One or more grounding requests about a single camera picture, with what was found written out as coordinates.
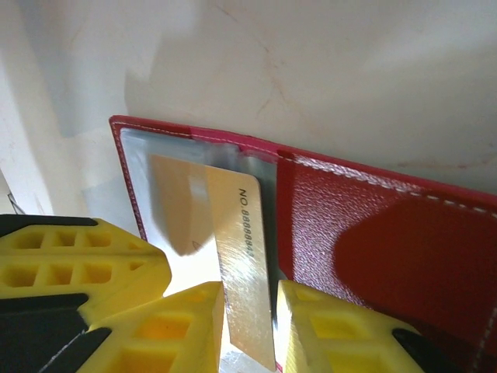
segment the black rubber pad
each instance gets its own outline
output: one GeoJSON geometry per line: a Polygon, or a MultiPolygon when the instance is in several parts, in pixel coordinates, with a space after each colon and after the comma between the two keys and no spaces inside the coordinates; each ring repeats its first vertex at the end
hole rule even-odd
{"type": "Polygon", "coordinates": [[[91,218],[0,214],[0,237],[18,231],[30,225],[83,225],[90,227],[98,225],[98,222],[91,218]]]}
{"type": "MultiPolygon", "coordinates": [[[[88,299],[86,294],[0,299],[0,372],[37,372],[48,365],[88,330],[78,313],[88,299]]],[[[102,342],[98,337],[87,337],[77,346],[84,353],[82,343],[88,341],[86,350],[94,351],[99,346],[96,340],[102,342]]]]}
{"type": "Polygon", "coordinates": [[[75,373],[110,335],[109,328],[98,328],[80,334],[47,364],[40,373],[75,373]]]}
{"type": "Polygon", "coordinates": [[[424,336],[402,328],[392,330],[392,335],[425,373],[463,372],[424,336]]]}

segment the red leather wallet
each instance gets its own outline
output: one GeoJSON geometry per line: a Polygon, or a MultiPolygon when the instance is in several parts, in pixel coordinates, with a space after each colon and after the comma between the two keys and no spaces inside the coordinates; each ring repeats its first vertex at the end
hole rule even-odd
{"type": "Polygon", "coordinates": [[[497,367],[497,197],[258,138],[156,120],[122,128],[234,144],[277,159],[277,240],[289,279],[406,322],[466,371],[497,367]]]}

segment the white wall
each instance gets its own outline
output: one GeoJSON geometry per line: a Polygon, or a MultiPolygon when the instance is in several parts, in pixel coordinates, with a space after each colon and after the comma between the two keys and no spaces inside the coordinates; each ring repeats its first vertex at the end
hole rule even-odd
{"type": "Polygon", "coordinates": [[[10,189],[0,172],[0,214],[14,214],[14,207],[9,199],[10,189]]]}
{"type": "Polygon", "coordinates": [[[217,127],[497,193],[492,0],[3,0],[0,166],[134,229],[107,118],[217,127]]]}

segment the white stitching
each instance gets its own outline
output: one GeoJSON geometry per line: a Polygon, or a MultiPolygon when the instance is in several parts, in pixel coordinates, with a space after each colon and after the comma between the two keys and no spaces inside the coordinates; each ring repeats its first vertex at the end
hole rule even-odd
{"type": "MultiPolygon", "coordinates": [[[[254,146],[254,145],[242,144],[242,143],[239,143],[239,142],[236,142],[236,141],[229,141],[229,140],[226,140],[226,139],[223,139],[223,138],[215,138],[215,137],[198,135],[198,134],[195,134],[195,135],[182,134],[182,133],[179,133],[179,132],[172,132],[172,131],[163,130],[161,128],[145,127],[145,126],[142,126],[140,124],[129,124],[129,123],[125,123],[125,122],[114,122],[114,124],[121,124],[121,125],[123,125],[125,127],[131,127],[131,128],[133,128],[133,127],[135,127],[135,128],[136,127],[143,128],[146,131],[158,132],[158,133],[162,133],[162,134],[170,134],[170,135],[176,136],[176,137],[191,138],[192,136],[194,136],[195,138],[204,138],[204,139],[207,139],[207,140],[215,140],[215,141],[220,141],[220,142],[223,142],[223,143],[229,143],[229,144],[233,144],[233,145],[244,146],[246,148],[252,148],[252,149],[258,150],[260,152],[276,156],[276,157],[278,157],[280,159],[283,159],[283,160],[286,160],[288,162],[292,162],[292,163],[301,165],[303,167],[308,167],[308,168],[320,170],[320,171],[323,171],[323,172],[326,172],[326,173],[334,173],[337,176],[344,176],[344,177],[347,177],[347,178],[350,178],[350,179],[354,179],[354,180],[358,180],[358,181],[363,181],[363,182],[366,181],[367,183],[369,183],[371,185],[378,185],[378,186],[383,187],[385,189],[394,189],[394,190],[396,190],[399,193],[409,193],[410,195],[412,195],[414,197],[424,197],[424,198],[427,198],[427,199],[430,199],[430,200],[441,200],[446,205],[450,205],[450,206],[454,206],[454,207],[459,207],[461,209],[469,209],[469,207],[466,206],[465,204],[457,204],[456,202],[454,202],[452,200],[442,200],[439,197],[432,196],[432,195],[425,195],[425,196],[423,196],[423,195],[421,195],[420,193],[417,193],[417,192],[412,192],[412,191],[401,189],[401,188],[398,188],[398,187],[392,187],[392,186],[389,186],[387,184],[383,184],[380,181],[376,181],[376,180],[364,179],[364,178],[359,177],[358,175],[352,175],[352,174],[348,174],[348,173],[345,173],[345,172],[340,172],[340,171],[333,170],[333,169],[323,169],[323,168],[320,168],[320,167],[317,167],[317,166],[313,166],[313,165],[306,165],[306,164],[303,164],[302,162],[298,162],[298,161],[296,161],[294,159],[289,159],[287,157],[283,157],[282,155],[279,155],[279,154],[277,154],[275,152],[271,152],[271,151],[269,151],[267,149],[259,148],[259,147],[254,146]]],[[[123,157],[125,157],[123,146],[122,146],[122,143],[121,143],[121,140],[120,140],[120,137],[119,137],[117,129],[115,127],[112,127],[112,132],[114,134],[114,138],[116,139],[116,146],[118,147],[119,154],[122,155],[123,157]]],[[[139,219],[139,222],[140,222],[139,227],[138,227],[140,229],[140,234],[141,234],[142,238],[146,239],[147,236],[146,236],[145,231],[144,231],[143,221],[141,220],[140,211],[138,209],[137,200],[136,200],[136,197],[134,195],[133,186],[131,184],[131,180],[130,180],[130,176],[129,176],[129,169],[127,168],[127,163],[126,163],[126,159],[125,158],[124,158],[124,162],[123,162],[123,171],[124,171],[124,179],[126,181],[128,190],[130,191],[131,205],[133,206],[134,213],[136,214],[136,216],[137,216],[137,218],[139,219]]],[[[490,216],[492,216],[493,218],[497,219],[497,213],[491,212],[490,210],[486,210],[486,209],[480,208],[480,207],[473,207],[471,210],[476,211],[476,212],[481,213],[481,214],[489,213],[490,216]]],[[[472,373],[474,373],[474,372],[476,372],[478,370],[478,366],[479,366],[480,360],[481,360],[481,355],[483,354],[483,351],[485,349],[485,345],[486,345],[486,343],[488,341],[488,338],[490,337],[490,333],[491,333],[493,325],[495,323],[495,319],[497,319],[497,306],[494,307],[494,309],[492,311],[492,314],[491,314],[490,318],[488,319],[487,327],[486,327],[485,332],[483,334],[483,337],[481,338],[480,343],[478,345],[479,346],[479,350],[478,350],[478,352],[477,352],[477,354],[475,356],[475,359],[473,361],[473,365],[472,365],[472,369],[471,369],[472,373]]]]}
{"type": "Polygon", "coordinates": [[[269,155],[272,155],[272,156],[276,156],[276,157],[278,157],[280,159],[284,159],[284,160],[286,160],[288,162],[292,162],[292,163],[295,163],[295,164],[298,164],[298,165],[301,165],[301,166],[304,166],[304,167],[308,167],[308,168],[311,168],[311,169],[320,170],[320,171],[323,171],[325,173],[334,173],[337,176],[344,176],[344,177],[347,177],[347,178],[350,178],[350,179],[354,179],[354,180],[358,180],[358,181],[363,181],[363,182],[365,181],[365,182],[367,182],[367,183],[369,183],[371,185],[378,185],[378,186],[383,187],[385,189],[393,189],[393,190],[398,191],[399,193],[409,193],[410,195],[415,196],[415,197],[424,197],[424,198],[428,198],[430,200],[441,200],[444,204],[451,205],[451,206],[453,205],[454,207],[456,207],[455,205],[457,205],[461,209],[469,209],[470,208],[471,210],[480,212],[482,214],[490,214],[493,218],[497,219],[497,213],[492,213],[490,210],[486,210],[484,208],[480,208],[480,207],[468,207],[465,204],[456,204],[456,202],[451,201],[451,200],[442,200],[439,197],[431,196],[431,195],[425,195],[425,196],[423,196],[420,193],[416,193],[416,192],[412,192],[412,191],[408,191],[408,190],[403,190],[403,189],[400,189],[400,188],[397,188],[397,187],[394,187],[394,186],[389,186],[389,185],[381,183],[380,181],[364,179],[364,178],[359,177],[358,175],[351,175],[351,174],[348,174],[348,173],[345,173],[345,172],[340,172],[340,171],[335,170],[335,169],[323,169],[322,167],[317,167],[317,166],[313,166],[313,165],[307,165],[307,164],[304,164],[302,162],[298,162],[295,159],[289,159],[287,157],[283,157],[282,155],[279,155],[279,154],[277,154],[275,152],[271,152],[270,150],[267,150],[267,149],[264,149],[264,148],[260,148],[260,147],[254,146],[254,145],[242,144],[242,143],[237,142],[237,141],[230,141],[230,140],[226,140],[226,139],[223,139],[223,138],[216,138],[216,137],[211,137],[211,136],[205,136],[205,135],[202,135],[202,134],[182,134],[180,132],[173,132],[173,131],[163,130],[161,128],[145,127],[145,126],[142,126],[141,124],[129,124],[129,123],[126,123],[126,122],[114,122],[114,124],[121,124],[123,126],[132,127],[132,128],[133,127],[138,127],[138,128],[142,128],[142,129],[144,129],[146,131],[158,132],[158,133],[161,133],[161,134],[170,134],[170,135],[173,135],[173,136],[176,136],[176,137],[180,136],[180,137],[184,137],[184,138],[191,138],[191,137],[204,138],[204,139],[207,139],[207,140],[215,140],[215,141],[221,141],[223,143],[228,143],[228,144],[233,144],[233,145],[238,145],[238,146],[244,146],[246,148],[255,149],[255,150],[258,150],[260,152],[263,152],[263,153],[266,153],[266,154],[269,154],[269,155]]]}
{"type": "Polygon", "coordinates": [[[490,337],[490,334],[492,333],[493,326],[494,326],[496,319],[497,319],[497,305],[495,305],[494,309],[492,310],[492,314],[488,318],[488,322],[487,322],[487,325],[485,327],[485,332],[483,333],[483,337],[480,339],[480,343],[478,344],[479,349],[474,357],[470,373],[475,373],[476,371],[478,371],[478,368],[479,368],[480,362],[481,362],[481,356],[483,355],[483,351],[485,350],[485,345],[488,342],[488,338],[490,337]]]}

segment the card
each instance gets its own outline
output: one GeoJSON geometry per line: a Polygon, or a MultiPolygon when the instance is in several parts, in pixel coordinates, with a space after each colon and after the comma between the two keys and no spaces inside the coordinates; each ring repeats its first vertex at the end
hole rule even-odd
{"type": "Polygon", "coordinates": [[[262,206],[254,176],[206,167],[231,343],[276,369],[262,206]]]}
{"type": "Polygon", "coordinates": [[[220,276],[230,342],[276,369],[259,182],[254,176],[151,157],[174,291],[220,276]],[[213,248],[207,244],[215,242],[213,248]]]}

